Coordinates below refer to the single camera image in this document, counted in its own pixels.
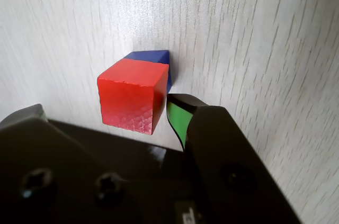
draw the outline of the cube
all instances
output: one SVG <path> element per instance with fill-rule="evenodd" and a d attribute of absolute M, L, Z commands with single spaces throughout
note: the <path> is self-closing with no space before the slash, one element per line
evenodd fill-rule
<path fill-rule="evenodd" d="M 165 106 L 168 64 L 122 59 L 97 79 L 104 124 L 152 135 Z"/>
<path fill-rule="evenodd" d="M 156 50 L 156 51 L 136 51 L 125 56 L 125 58 L 158 62 L 161 64 L 168 64 L 168 81 L 167 81 L 167 93 L 170 92 L 172 87 L 171 66 L 170 66 L 170 52 L 168 50 Z"/>

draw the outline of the wood grain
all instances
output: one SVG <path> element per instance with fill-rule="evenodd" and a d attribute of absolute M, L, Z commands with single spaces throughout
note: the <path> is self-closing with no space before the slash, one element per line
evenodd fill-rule
<path fill-rule="evenodd" d="M 102 124 L 97 76 L 135 50 L 169 49 L 173 93 L 228 109 L 306 223 L 339 222 L 339 0 L 1 0 L 0 119 Z"/>

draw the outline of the blue block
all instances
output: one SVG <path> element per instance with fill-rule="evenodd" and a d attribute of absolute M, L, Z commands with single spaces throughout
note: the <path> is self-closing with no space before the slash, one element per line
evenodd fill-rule
<path fill-rule="evenodd" d="M 137 51 L 129 53 L 125 58 L 139 60 L 139 61 L 151 61 L 158 62 L 161 64 L 168 64 L 168 81 L 167 81 L 167 93 L 169 93 L 172 87 L 171 78 L 171 66 L 170 66 L 170 52 L 168 50 L 157 50 L 157 51 Z"/>

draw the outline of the table surface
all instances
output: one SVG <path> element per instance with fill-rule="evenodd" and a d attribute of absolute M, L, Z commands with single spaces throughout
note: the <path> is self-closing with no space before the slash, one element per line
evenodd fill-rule
<path fill-rule="evenodd" d="M 0 119 L 102 124 L 96 79 L 131 51 L 168 49 L 172 93 L 233 116 L 306 223 L 339 222 L 339 0 L 1 0 Z"/>

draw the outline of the block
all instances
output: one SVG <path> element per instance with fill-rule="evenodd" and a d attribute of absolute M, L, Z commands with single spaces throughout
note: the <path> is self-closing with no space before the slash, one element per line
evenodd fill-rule
<path fill-rule="evenodd" d="M 169 69 L 168 69 L 167 93 L 170 92 L 170 89 L 172 87 L 172 78 L 170 66 L 170 52 L 168 50 L 136 51 L 126 55 L 125 58 L 168 64 Z"/>
<path fill-rule="evenodd" d="M 168 64 L 122 59 L 97 79 L 104 124 L 152 135 L 165 106 Z"/>

